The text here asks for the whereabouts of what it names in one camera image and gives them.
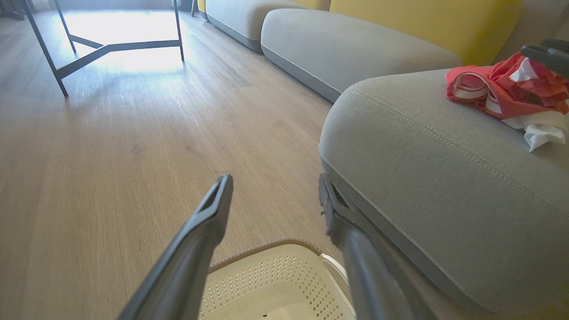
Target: yellow cushion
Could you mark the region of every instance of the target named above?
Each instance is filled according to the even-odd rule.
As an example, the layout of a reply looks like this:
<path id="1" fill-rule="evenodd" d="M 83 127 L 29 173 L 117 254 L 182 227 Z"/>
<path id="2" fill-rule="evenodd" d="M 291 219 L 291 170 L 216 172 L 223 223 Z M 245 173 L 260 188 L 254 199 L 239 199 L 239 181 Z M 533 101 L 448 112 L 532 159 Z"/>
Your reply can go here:
<path id="1" fill-rule="evenodd" d="M 293 0 L 308 9 L 324 10 L 330 9 L 330 0 Z M 197 8 L 205 12 L 205 0 L 197 0 Z"/>
<path id="2" fill-rule="evenodd" d="M 205 12 L 205 0 L 197 0 L 197 9 Z"/>
<path id="3" fill-rule="evenodd" d="M 465 65 L 488 65 L 516 27 L 522 1 L 332 0 L 330 11 L 431 42 Z"/>
<path id="4" fill-rule="evenodd" d="M 324 10 L 330 9 L 330 0 L 292 0 L 308 9 Z"/>

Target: perforated basket wall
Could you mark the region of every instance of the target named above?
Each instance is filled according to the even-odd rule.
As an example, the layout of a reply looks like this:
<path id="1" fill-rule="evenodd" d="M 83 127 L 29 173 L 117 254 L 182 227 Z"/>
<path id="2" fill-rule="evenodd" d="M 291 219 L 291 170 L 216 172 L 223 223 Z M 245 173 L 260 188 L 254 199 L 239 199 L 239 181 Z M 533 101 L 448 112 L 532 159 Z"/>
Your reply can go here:
<path id="1" fill-rule="evenodd" d="M 303 246 L 286 244 L 210 274 L 200 319 L 256 319 L 277 309 L 280 313 L 274 313 L 273 318 L 294 314 L 311 319 L 354 319 L 348 303 L 322 258 Z"/>

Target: red and white fabric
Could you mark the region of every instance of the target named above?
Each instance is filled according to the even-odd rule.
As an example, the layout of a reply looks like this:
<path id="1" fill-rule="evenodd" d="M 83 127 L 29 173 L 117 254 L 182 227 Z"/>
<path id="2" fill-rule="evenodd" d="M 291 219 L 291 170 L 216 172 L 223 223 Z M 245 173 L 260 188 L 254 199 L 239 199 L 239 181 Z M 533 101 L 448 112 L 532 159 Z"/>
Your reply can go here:
<path id="1" fill-rule="evenodd" d="M 524 129 L 530 151 L 569 134 L 569 80 L 519 52 L 493 67 L 454 68 L 445 76 L 447 98 L 469 103 L 514 129 Z"/>

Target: gray sofa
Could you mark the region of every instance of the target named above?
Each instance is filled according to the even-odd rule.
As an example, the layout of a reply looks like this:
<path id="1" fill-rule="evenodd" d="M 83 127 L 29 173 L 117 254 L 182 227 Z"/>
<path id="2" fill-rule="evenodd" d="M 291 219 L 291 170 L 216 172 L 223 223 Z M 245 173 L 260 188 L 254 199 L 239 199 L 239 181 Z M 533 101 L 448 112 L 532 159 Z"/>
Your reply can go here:
<path id="1" fill-rule="evenodd" d="M 332 102 L 361 80 L 461 65 L 432 43 L 319 10 L 269 12 L 261 47 L 269 60 Z"/>
<path id="2" fill-rule="evenodd" d="M 320 140 L 326 172 L 457 302 L 515 313 L 569 291 L 569 146 L 445 98 L 448 70 L 349 87 Z"/>
<path id="3" fill-rule="evenodd" d="M 207 19 L 223 32 L 257 52 L 261 51 L 261 27 L 269 11 L 302 9 L 289 0 L 207 0 Z"/>

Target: laminate floor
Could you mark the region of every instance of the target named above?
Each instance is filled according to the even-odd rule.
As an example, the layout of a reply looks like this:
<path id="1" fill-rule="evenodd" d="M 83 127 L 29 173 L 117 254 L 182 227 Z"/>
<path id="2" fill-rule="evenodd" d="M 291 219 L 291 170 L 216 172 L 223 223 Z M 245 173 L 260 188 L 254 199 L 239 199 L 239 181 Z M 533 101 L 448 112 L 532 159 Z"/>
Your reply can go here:
<path id="1" fill-rule="evenodd" d="M 100 43 L 176 39 L 172 11 L 67 12 Z M 35 14 L 57 66 L 57 12 Z M 0 319 L 112 319 L 215 179 L 235 191 L 219 262 L 279 239 L 341 260 L 320 216 L 331 104 L 203 19 L 177 48 L 115 52 L 57 82 L 27 21 L 0 19 Z M 79 55 L 92 51 L 77 44 Z M 410 275 L 441 318 L 470 314 Z M 566 303 L 507 319 L 554 319 Z"/>

